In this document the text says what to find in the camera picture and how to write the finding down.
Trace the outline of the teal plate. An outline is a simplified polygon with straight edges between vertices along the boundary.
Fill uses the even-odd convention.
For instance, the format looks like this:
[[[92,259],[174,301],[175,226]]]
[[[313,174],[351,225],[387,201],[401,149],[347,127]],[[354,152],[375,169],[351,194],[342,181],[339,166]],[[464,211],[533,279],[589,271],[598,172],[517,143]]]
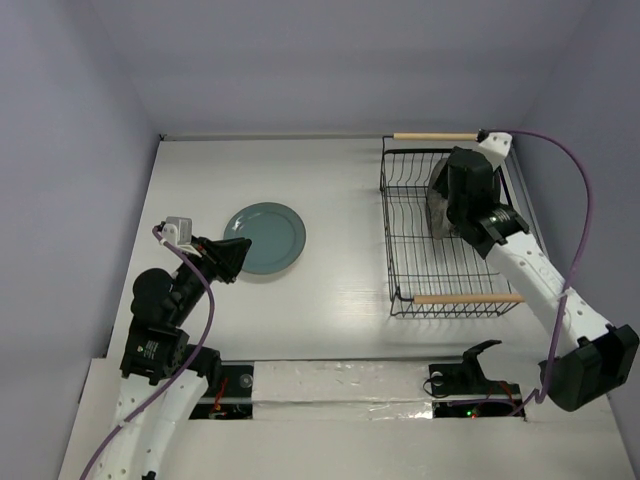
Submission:
[[[306,245],[307,232],[301,217],[292,208],[261,202],[235,213],[225,226],[223,238],[250,240],[242,271],[271,275],[295,263]]]

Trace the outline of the grey reindeer plate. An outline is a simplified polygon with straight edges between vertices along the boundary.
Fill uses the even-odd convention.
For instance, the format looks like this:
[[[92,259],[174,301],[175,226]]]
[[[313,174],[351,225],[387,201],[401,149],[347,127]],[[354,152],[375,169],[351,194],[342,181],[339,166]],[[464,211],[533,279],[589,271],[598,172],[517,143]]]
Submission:
[[[458,237],[457,228],[447,218],[447,199],[439,193],[436,181],[447,165],[448,158],[441,158],[434,166],[429,177],[426,191],[426,216],[431,235],[436,240]]]

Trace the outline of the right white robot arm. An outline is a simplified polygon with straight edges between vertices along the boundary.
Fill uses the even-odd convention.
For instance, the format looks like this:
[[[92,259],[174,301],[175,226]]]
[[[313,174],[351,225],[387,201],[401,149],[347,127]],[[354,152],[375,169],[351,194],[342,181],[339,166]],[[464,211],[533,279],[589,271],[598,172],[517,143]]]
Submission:
[[[515,288],[551,336],[540,383],[559,408],[573,412],[623,385],[639,336],[594,310],[554,267],[524,218],[498,201],[494,168],[480,152],[454,148],[434,186],[448,222]]]

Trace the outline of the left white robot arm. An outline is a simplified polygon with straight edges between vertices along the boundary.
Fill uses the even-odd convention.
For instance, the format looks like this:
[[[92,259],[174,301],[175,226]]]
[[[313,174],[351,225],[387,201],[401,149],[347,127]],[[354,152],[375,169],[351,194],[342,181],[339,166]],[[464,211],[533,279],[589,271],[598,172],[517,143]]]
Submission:
[[[116,410],[97,460],[96,479],[160,479],[191,412],[223,385],[218,351],[191,344],[181,326],[214,281],[232,283],[251,242],[194,237],[176,248],[174,273],[153,268],[133,284],[133,315]]]

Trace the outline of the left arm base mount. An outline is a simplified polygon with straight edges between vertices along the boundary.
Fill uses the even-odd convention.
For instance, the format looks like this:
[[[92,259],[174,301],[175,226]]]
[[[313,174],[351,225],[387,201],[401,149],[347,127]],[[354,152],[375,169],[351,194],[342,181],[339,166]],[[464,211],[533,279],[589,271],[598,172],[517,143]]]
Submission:
[[[224,362],[218,384],[194,407],[191,420],[249,420],[253,418],[254,364]]]

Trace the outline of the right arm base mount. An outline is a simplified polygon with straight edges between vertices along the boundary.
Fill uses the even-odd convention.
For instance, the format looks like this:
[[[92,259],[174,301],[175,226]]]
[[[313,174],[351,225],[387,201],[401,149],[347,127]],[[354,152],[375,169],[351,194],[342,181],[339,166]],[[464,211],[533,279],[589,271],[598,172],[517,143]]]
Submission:
[[[423,382],[423,390],[435,399],[464,395],[490,398],[496,394],[506,394],[508,400],[520,397],[517,384],[487,379],[478,361],[481,353],[499,344],[500,340],[486,340],[467,349],[458,363],[431,364]]]

